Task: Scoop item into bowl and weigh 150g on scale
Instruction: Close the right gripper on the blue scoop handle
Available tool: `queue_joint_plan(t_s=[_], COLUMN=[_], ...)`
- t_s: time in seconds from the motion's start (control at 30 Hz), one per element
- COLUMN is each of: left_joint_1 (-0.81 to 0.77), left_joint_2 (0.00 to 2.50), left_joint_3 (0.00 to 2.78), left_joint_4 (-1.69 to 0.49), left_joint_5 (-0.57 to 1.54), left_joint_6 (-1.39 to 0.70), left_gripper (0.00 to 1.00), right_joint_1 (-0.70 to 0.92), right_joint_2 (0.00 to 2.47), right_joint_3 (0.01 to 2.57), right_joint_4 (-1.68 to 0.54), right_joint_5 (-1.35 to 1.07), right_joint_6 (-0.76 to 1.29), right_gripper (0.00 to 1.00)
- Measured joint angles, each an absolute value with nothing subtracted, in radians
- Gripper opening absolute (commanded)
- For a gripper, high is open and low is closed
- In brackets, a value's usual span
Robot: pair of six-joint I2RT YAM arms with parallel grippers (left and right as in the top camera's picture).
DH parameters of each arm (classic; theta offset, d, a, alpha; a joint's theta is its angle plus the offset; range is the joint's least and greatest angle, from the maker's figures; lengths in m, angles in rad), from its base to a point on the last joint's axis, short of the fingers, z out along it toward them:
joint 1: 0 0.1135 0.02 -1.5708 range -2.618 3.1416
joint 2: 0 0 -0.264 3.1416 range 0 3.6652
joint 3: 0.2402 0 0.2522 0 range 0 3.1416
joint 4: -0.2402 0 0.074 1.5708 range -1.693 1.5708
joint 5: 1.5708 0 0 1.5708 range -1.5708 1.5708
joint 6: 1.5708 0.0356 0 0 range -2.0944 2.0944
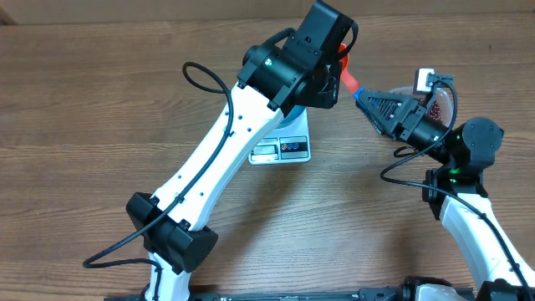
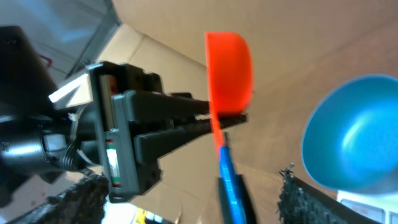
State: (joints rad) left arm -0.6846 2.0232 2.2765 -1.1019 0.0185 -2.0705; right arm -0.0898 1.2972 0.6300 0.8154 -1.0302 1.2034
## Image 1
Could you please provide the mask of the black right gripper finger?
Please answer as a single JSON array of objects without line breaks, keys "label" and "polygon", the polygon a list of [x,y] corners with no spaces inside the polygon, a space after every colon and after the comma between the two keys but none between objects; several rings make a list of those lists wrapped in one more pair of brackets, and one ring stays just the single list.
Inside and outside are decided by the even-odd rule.
[{"label": "black right gripper finger", "polygon": [[408,115],[407,103],[405,94],[370,89],[361,89],[358,93],[358,105],[371,121],[404,120]]},{"label": "black right gripper finger", "polygon": [[375,130],[383,135],[385,133],[385,117],[374,108],[364,107],[362,112]]}]

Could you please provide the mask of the orange scoop with blue handle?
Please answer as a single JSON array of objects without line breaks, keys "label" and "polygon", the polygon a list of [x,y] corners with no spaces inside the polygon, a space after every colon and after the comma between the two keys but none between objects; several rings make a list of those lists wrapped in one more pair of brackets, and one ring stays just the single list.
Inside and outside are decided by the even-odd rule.
[{"label": "orange scoop with blue handle", "polygon": [[353,95],[355,104],[358,107],[362,107],[362,102],[360,101],[360,96],[365,91],[365,88],[361,83],[349,72],[349,55],[346,54],[341,58],[340,63],[342,64],[342,71],[340,75],[340,80],[347,88],[347,90]]}]

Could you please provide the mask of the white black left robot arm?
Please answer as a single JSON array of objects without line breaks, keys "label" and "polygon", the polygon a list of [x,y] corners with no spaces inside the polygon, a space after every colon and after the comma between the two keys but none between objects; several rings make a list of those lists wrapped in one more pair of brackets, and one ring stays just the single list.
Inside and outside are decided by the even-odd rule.
[{"label": "white black left robot arm", "polygon": [[218,236],[207,222],[246,157],[297,107],[338,102],[350,17],[317,1],[299,28],[286,28],[245,54],[229,103],[184,165],[153,193],[136,192],[126,211],[144,238],[152,265],[143,300],[187,300],[191,273]]}]

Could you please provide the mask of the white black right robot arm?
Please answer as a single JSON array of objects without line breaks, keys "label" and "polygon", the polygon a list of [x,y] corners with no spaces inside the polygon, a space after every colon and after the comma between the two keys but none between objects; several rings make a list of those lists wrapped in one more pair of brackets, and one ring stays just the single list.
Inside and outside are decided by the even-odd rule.
[{"label": "white black right robot arm", "polygon": [[428,111],[454,89],[438,84],[423,98],[359,89],[355,103],[377,131],[402,142],[412,154],[398,157],[396,166],[427,155],[440,163],[418,187],[436,220],[451,234],[475,281],[479,300],[532,300],[534,271],[499,225],[483,183],[492,166],[503,131],[492,120],[475,118],[455,127],[434,120]]}]

